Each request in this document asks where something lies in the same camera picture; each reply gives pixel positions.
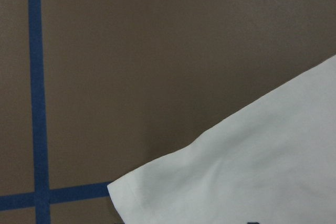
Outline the white long-sleeve printed shirt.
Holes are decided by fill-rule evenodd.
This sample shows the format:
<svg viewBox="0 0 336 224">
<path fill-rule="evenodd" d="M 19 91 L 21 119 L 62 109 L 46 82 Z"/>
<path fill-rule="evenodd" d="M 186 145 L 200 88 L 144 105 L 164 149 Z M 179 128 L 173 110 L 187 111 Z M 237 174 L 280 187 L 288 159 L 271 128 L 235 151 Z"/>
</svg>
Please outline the white long-sleeve printed shirt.
<svg viewBox="0 0 336 224">
<path fill-rule="evenodd" d="M 335 57 L 108 192 L 124 223 L 335 223 Z"/>
</svg>

